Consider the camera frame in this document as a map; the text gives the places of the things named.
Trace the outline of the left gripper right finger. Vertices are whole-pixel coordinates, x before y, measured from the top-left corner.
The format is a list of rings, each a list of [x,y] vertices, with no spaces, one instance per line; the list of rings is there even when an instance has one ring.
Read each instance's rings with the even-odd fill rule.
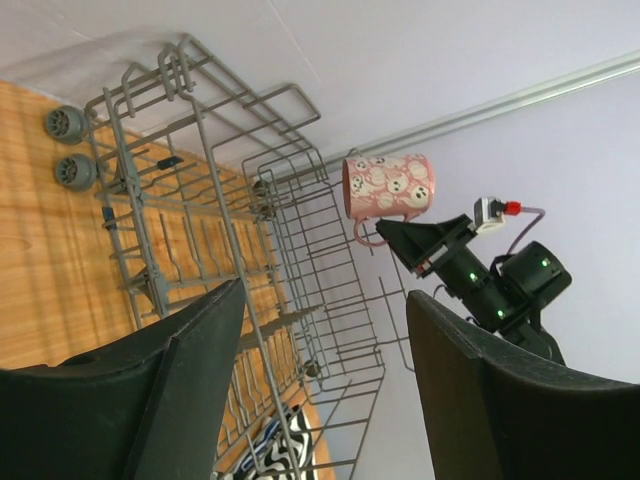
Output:
[[[419,290],[406,316],[436,478],[638,478],[638,385],[536,356]]]

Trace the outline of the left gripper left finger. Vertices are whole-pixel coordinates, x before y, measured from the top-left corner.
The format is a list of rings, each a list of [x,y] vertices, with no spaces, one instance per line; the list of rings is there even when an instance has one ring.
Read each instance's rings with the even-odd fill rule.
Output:
[[[231,280],[57,366],[1,374],[5,479],[207,479],[245,309]]]

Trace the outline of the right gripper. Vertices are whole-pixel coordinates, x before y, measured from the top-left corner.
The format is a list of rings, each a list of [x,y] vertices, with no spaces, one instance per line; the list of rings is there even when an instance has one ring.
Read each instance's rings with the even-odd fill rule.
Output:
[[[379,220],[377,233],[411,273],[435,274],[476,320],[504,320],[505,295],[496,277],[467,247],[476,236],[471,219],[439,223]]]

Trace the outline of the pink ghost pattern mug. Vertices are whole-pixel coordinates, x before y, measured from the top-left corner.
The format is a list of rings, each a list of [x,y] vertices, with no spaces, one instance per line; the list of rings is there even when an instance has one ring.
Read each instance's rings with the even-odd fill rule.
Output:
[[[435,174],[422,154],[354,156],[342,163],[344,208],[354,228],[373,218],[401,216],[405,222],[431,208]]]

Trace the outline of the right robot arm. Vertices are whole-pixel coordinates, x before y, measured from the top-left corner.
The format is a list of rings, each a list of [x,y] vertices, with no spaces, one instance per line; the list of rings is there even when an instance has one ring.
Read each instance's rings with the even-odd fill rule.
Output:
[[[381,219],[376,231],[407,270],[419,278],[437,275],[480,328],[565,363],[558,343],[542,326],[541,312],[570,286],[572,277],[544,245],[533,241],[485,266],[468,248],[477,233],[465,214],[440,223]]]

